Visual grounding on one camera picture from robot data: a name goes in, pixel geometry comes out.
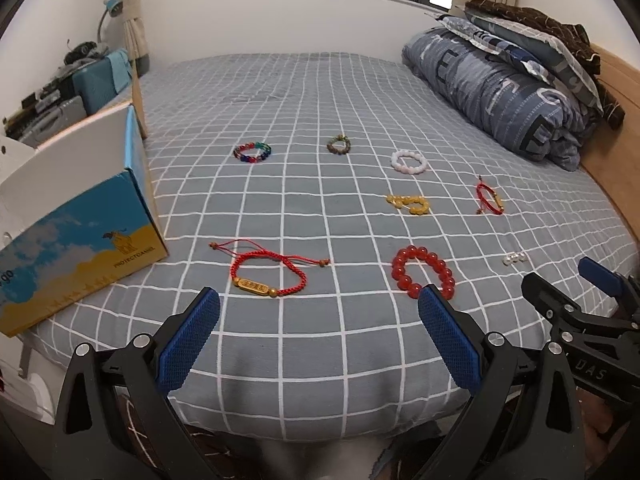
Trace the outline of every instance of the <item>metal screw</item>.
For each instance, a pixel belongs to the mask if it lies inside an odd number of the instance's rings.
[[[555,341],[552,341],[551,343],[549,343],[549,351],[552,354],[560,355],[562,353],[562,347]]]
[[[81,345],[78,345],[78,348],[76,348],[76,355],[87,355],[90,349],[91,347],[88,345],[88,343],[82,343]]]
[[[488,339],[489,343],[491,343],[494,346],[502,346],[502,345],[504,345],[504,337],[502,336],[502,334],[498,334],[497,332],[491,332],[487,336],[487,339]]]
[[[133,346],[136,348],[144,348],[150,341],[151,338],[147,334],[139,334],[133,340]]]

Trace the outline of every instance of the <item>bed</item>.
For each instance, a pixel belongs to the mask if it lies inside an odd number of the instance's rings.
[[[457,309],[532,348],[547,327],[520,294],[525,274],[538,272],[588,312],[607,315],[614,303],[578,277],[578,260],[623,274],[637,265],[634,236],[591,176],[508,152],[401,64],[341,53],[222,56],[150,73],[142,90],[170,256],[28,337],[66,365],[80,342],[124,346],[212,286],[220,321],[170,397],[191,424],[304,442],[399,433],[458,409],[466,392],[390,276],[409,243],[447,262]],[[341,133],[352,142],[346,156],[325,147]],[[234,146],[251,140],[273,154],[259,164],[235,160]],[[397,150],[422,153],[428,170],[393,170]],[[505,215],[476,214],[479,175],[500,192]],[[389,194],[424,196],[431,214],[398,211]],[[232,286],[230,257],[208,246],[236,237],[332,264],[303,267],[308,285],[299,294],[253,296]],[[503,263],[520,251],[526,262]],[[436,280],[426,266],[409,269],[422,284]],[[241,274],[297,283],[275,262],[251,260]]]

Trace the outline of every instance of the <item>blue and yellow box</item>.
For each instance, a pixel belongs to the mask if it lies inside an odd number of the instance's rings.
[[[72,126],[0,182],[0,234],[7,336],[167,256],[133,106]]]

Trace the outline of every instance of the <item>person's hand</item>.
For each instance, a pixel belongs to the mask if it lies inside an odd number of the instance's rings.
[[[582,411],[584,427],[584,444],[586,452],[586,469],[599,466],[609,454],[609,447],[600,435],[607,433],[613,424],[613,413],[604,400],[578,388],[578,402]]]

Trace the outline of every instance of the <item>headboard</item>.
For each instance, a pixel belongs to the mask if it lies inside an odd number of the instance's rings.
[[[619,131],[602,124],[582,150],[582,166],[640,239],[640,71],[603,48],[600,80],[626,111]]]

